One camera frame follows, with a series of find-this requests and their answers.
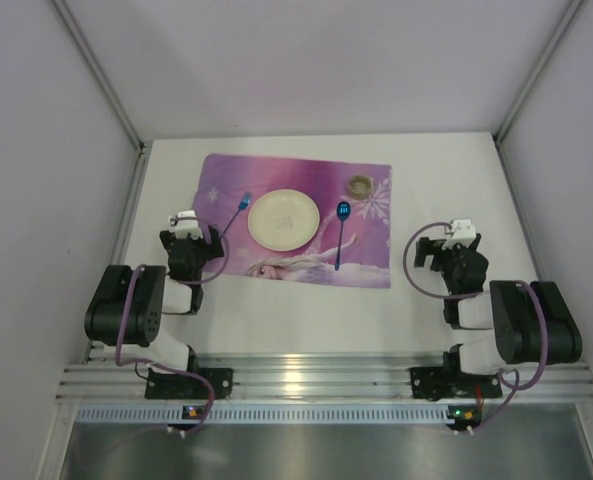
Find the speckled white small cup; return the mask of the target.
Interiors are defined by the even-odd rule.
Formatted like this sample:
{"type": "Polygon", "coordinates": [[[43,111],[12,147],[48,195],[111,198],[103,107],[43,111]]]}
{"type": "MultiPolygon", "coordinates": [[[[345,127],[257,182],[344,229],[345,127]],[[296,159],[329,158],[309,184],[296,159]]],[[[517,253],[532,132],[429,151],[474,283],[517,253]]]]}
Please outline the speckled white small cup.
{"type": "Polygon", "coordinates": [[[353,175],[347,182],[347,195],[354,200],[366,200],[373,190],[373,179],[366,175],[353,175]]]}

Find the blue metal spoon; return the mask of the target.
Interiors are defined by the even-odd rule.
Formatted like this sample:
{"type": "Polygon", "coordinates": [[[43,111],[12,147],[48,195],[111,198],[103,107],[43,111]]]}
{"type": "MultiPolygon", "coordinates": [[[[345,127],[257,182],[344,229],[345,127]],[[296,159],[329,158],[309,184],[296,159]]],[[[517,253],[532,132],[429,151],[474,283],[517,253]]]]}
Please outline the blue metal spoon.
{"type": "Polygon", "coordinates": [[[341,250],[343,245],[344,224],[351,215],[351,205],[348,201],[341,201],[336,207],[336,217],[340,222],[334,269],[338,271],[341,264],[341,250]]]}

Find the cream round plate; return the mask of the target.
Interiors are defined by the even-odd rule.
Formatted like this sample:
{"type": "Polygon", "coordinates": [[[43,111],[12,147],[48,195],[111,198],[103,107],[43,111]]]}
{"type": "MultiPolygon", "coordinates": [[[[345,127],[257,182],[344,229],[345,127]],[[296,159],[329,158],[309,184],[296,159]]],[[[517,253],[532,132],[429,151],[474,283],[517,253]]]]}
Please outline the cream round plate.
{"type": "Polygon", "coordinates": [[[304,247],[320,225],[316,203],[305,193],[278,189],[256,200],[248,214],[247,226],[252,239],[275,252],[304,247]]]}

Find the purple printed placemat cloth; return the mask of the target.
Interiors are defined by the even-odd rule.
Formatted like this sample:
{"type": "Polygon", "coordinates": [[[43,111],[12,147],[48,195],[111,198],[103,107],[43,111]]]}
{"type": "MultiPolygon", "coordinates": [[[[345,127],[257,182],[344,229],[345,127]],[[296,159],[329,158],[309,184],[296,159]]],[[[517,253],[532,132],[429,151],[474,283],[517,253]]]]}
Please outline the purple printed placemat cloth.
{"type": "Polygon", "coordinates": [[[192,207],[225,229],[237,276],[387,289],[392,168],[250,155],[210,154],[192,207]]]}

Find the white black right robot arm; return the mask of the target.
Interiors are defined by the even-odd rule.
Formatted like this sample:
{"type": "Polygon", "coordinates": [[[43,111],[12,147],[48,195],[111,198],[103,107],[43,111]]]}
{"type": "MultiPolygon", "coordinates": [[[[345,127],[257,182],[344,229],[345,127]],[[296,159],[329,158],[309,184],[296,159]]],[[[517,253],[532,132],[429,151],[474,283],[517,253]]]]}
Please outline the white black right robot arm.
{"type": "Polygon", "coordinates": [[[481,236],[449,243],[422,237],[416,241],[414,266],[431,261],[447,293],[445,322],[455,330],[480,331],[482,337],[443,353],[453,374],[491,376],[524,363],[572,364],[580,360],[582,337],[556,283],[487,279],[488,259],[477,251],[481,236]]]}

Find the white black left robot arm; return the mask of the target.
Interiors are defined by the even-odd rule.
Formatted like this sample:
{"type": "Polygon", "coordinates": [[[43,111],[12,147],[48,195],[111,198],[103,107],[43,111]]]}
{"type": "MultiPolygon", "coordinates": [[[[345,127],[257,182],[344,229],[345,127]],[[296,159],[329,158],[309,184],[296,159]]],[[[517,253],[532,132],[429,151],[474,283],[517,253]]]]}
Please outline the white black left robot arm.
{"type": "Polygon", "coordinates": [[[165,316],[194,316],[202,307],[205,266],[226,257],[213,225],[159,233],[166,265],[108,266],[88,306],[85,334],[114,354],[117,365],[146,363],[165,374],[199,373],[196,353],[163,326],[165,316]]]}

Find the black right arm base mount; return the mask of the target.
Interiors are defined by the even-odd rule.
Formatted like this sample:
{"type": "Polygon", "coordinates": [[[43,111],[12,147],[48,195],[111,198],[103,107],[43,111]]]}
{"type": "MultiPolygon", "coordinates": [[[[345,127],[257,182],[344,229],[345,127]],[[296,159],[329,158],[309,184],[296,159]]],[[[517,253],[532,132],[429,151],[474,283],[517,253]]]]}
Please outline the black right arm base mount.
{"type": "Polygon", "coordinates": [[[461,370],[460,346],[442,354],[440,366],[413,367],[409,370],[412,396],[437,402],[443,399],[497,399],[502,388],[494,375],[469,374],[461,370]]]}

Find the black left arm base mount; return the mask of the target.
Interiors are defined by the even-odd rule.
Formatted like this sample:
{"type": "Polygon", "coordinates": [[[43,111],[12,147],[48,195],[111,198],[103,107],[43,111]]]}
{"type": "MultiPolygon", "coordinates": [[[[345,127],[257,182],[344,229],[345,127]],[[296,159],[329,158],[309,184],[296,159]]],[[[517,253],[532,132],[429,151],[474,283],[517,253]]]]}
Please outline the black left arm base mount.
{"type": "MultiPolygon", "coordinates": [[[[142,366],[142,363],[137,363],[134,370],[139,378],[146,380],[144,396],[148,400],[207,400],[209,398],[207,386],[197,379],[161,373],[150,367],[147,368],[147,376],[144,376],[140,369],[142,366]]],[[[233,369],[201,367],[198,374],[212,386],[215,400],[225,399],[232,393],[233,369]]]]}

